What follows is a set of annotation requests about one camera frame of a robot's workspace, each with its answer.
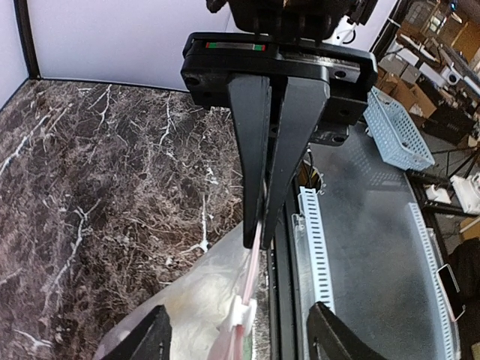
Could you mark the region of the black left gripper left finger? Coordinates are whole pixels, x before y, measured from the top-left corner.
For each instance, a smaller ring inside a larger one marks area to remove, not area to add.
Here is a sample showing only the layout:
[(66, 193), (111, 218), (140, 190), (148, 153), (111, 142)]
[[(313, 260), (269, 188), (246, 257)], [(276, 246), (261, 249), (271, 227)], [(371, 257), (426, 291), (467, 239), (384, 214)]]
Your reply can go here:
[(154, 307), (122, 341), (119, 359), (169, 359), (170, 317), (163, 305)]

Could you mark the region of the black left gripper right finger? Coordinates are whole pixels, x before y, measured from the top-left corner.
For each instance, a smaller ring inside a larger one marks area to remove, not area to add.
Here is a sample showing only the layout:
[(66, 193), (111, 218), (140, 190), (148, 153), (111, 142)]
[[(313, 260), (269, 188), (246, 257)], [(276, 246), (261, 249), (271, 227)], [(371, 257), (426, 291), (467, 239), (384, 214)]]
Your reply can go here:
[(307, 317), (310, 359), (386, 360), (345, 325), (323, 302), (318, 301)]

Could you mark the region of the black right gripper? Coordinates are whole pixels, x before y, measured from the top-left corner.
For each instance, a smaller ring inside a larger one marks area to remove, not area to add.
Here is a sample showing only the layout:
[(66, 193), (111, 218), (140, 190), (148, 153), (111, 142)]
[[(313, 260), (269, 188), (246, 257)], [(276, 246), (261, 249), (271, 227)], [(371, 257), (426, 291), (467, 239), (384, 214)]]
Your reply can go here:
[[(190, 34), (182, 54), (181, 77), (193, 102), (206, 109), (230, 106), (243, 175), (243, 245), (253, 247), (263, 217), (261, 248), (267, 250), (309, 140), (344, 144), (368, 107), (377, 60), (370, 52), (312, 40), (276, 43), (265, 35), (219, 32)], [(271, 87), (274, 102), (285, 91), (265, 201)]]

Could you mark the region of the white garlic toy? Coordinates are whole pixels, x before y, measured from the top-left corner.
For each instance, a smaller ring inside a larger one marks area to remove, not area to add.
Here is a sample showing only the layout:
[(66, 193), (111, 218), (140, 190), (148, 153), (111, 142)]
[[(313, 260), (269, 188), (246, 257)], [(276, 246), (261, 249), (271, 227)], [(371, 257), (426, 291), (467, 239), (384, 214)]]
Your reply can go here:
[(162, 290), (161, 304), (179, 338), (214, 338), (244, 279), (236, 272), (186, 274)]

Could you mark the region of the clear zip top bag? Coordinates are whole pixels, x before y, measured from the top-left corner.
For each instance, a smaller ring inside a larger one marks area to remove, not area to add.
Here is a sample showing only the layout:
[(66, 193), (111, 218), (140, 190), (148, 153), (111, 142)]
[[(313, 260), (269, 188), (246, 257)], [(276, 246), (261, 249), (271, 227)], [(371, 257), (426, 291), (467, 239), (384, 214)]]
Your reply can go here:
[(95, 359), (250, 359), (257, 250), (237, 225), (102, 338)]

